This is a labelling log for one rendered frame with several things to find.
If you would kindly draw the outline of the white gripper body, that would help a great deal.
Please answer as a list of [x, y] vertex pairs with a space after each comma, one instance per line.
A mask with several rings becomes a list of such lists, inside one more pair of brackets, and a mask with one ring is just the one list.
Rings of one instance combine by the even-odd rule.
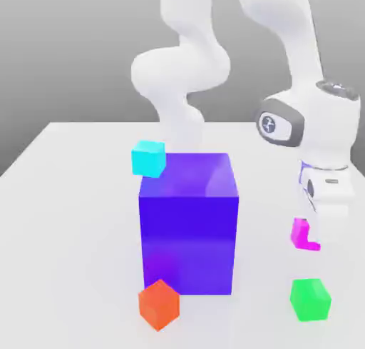
[[349, 170], [315, 171], [313, 203], [318, 212], [344, 212], [354, 199]]

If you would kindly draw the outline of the small magenta cube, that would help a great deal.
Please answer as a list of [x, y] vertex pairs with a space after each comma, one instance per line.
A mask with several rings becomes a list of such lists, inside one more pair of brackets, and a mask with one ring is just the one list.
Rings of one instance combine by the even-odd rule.
[[291, 241], [295, 248], [307, 251], [320, 251], [321, 245], [314, 241], [309, 241], [310, 226], [305, 218], [294, 218]]

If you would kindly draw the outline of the small green cube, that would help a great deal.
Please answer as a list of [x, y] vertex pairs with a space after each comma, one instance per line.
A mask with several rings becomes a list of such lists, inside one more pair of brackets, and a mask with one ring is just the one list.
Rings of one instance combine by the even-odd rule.
[[319, 278], [293, 280], [289, 300], [301, 322], [328, 318], [331, 296]]

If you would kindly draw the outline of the small cyan cube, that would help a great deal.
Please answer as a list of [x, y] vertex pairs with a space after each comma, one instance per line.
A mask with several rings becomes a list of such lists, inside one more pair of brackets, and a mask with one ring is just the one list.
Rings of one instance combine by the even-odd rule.
[[141, 140], [131, 151], [134, 175], [159, 178], [166, 166], [165, 144]]

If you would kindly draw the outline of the small orange cube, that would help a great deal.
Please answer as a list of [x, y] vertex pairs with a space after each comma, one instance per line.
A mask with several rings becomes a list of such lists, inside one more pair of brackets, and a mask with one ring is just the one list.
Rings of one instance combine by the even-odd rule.
[[180, 315], [180, 295], [162, 279], [139, 292], [138, 309], [142, 318], [156, 331]]

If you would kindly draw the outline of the large purple box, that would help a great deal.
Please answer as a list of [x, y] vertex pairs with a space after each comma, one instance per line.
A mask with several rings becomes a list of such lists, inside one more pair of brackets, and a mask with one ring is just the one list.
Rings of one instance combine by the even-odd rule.
[[229, 295], [239, 193], [226, 153], [169, 153], [138, 196], [146, 287], [163, 280], [180, 295]]

